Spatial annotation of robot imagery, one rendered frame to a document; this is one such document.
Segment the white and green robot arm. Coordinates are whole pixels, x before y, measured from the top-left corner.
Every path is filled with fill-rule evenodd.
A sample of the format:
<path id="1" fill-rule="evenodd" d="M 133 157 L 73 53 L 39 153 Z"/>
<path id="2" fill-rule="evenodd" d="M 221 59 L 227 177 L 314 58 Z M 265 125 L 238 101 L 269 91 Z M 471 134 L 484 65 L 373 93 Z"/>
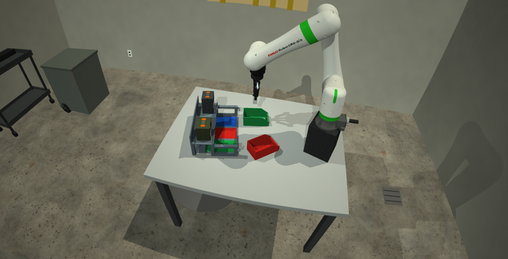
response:
<path id="1" fill-rule="evenodd" d="M 283 36 L 265 44 L 254 42 L 244 57 L 244 65 L 254 75 L 263 75 L 266 65 L 294 50 L 321 41 L 323 57 L 322 97 L 319 115 L 315 124 L 321 130 L 344 131 L 348 123 L 358 124 L 358 120 L 342 114 L 346 96 L 339 56 L 338 31 L 341 20 L 332 4 L 321 4 L 315 16 L 300 23 Z"/>

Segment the red bin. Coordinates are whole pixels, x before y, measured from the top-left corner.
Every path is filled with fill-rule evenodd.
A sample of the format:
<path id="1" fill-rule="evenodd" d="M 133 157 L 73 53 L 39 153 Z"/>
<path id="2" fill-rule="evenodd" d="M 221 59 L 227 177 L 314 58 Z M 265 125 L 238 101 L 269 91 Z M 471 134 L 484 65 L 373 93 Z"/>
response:
<path id="1" fill-rule="evenodd" d="M 251 140 L 247 140 L 247 150 L 252 157 L 257 160 L 278 151 L 278 144 L 271 136 L 264 134 Z"/>

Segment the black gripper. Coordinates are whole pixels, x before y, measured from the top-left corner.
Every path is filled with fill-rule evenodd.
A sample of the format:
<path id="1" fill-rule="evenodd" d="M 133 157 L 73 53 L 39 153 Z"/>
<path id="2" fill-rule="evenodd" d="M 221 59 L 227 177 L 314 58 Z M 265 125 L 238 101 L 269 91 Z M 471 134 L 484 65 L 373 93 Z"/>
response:
<path id="1" fill-rule="evenodd" d="M 251 78 L 253 79 L 253 85 L 254 85 L 254 88 L 253 88 L 253 104 L 257 104 L 257 101 L 258 101 L 258 96 L 259 96 L 259 89 L 260 89 L 260 80 L 263 79 L 263 76 L 264 75 L 254 75 L 254 74 L 251 74 Z"/>

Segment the green bin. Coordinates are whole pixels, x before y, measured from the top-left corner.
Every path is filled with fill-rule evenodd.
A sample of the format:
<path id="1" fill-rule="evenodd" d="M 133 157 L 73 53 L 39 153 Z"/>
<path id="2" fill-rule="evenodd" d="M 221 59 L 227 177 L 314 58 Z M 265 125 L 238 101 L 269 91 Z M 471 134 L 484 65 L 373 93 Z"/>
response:
<path id="1" fill-rule="evenodd" d="M 267 111 L 262 108 L 244 108 L 243 126 L 268 126 L 268 124 L 269 118 Z"/>

